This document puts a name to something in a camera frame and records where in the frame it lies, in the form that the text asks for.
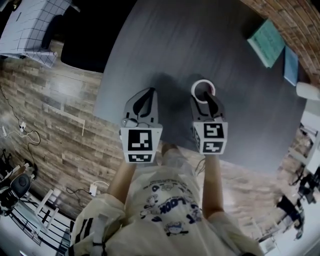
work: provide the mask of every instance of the grid paper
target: grid paper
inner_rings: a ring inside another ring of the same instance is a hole
[[[0,54],[12,58],[27,56],[51,68],[56,52],[42,49],[42,39],[56,15],[63,15],[71,0],[23,0],[12,12],[0,38]]]

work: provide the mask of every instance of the electrical outlet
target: electrical outlet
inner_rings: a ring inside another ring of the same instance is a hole
[[[90,193],[91,193],[91,196],[93,196],[93,197],[95,197],[96,196],[96,193],[97,193],[97,186],[96,185],[94,185],[94,184],[91,184],[90,185]]]
[[[24,132],[24,130],[26,129],[26,123],[25,122],[22,122],[22,124],[20,125],[20,132]]]

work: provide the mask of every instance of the green book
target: green book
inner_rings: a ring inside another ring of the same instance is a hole
[[[285,47],[284,39],[269,19],[247,41],[266,68],[275,64]]]

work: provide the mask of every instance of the floor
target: floor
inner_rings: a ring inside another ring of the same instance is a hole
[[[52,48],[58,53],[62,50],[58,43]],[[77,196],[66,189],[89,190],[92,182],[109,183],[122,160],[119,127],[92,115],[101,77],[100,73],[67,66],[59,59],[51,69],[27,58],[8,58],[1,63],[0,85],[5,96],[20,123],[26,122],[26,130],[37,130],[41,136],[39,146],[29,146],[39,169],[32,191],[43,197],[53,189],[54,203],[71,218],[77,217],[91,196],[79,191],[79,203]],[[19,133],[18,120],[2,95],[0,125],[7,132]],[[309,139],[299,130],[292,139],[292,147],[308,152]],[[0,148],[6,148],[17,165],[25,158],[32,159],[28,142],[29,138],[11,133],[7,139],[0,138]],[[181,150],[194,167],[203,158]],[[296,194],[297,188],[288,183],[294,179],[300,163],[285,156],[277,176],[254,173],[224,161],[221,165],[225,210],[239,220],[246,234],[260,238],[283,216],[281,210],[274,208],[277,198],[282,193],[288,197]],[[97,185],[101,193],[108,187]]]

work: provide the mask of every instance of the notebook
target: notebook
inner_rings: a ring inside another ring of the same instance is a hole
[[[298,55],[296,55],[288,46],[285,46],[283,76],[293,86],[297,86],[298,83],[298,65]]]
[[[284,39],[269,19],[247,41],[266,68],[275,64],[285,47]]]

